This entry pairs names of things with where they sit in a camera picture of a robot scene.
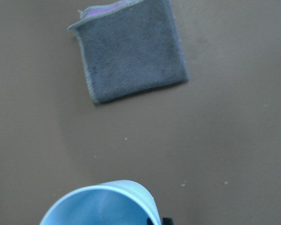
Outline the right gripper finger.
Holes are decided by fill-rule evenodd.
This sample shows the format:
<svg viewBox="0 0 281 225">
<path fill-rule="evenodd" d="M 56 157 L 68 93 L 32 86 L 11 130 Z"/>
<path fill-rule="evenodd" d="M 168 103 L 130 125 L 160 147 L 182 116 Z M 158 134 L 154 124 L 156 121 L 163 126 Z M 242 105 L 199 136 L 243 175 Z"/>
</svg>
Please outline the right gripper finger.
<svg viewBox="0 0 281 225">
<path fill-rule="evenodd" d="M 173 219 L 170 217 L 162 218 L 162 225 L 173 225 Z"/>
</svg>

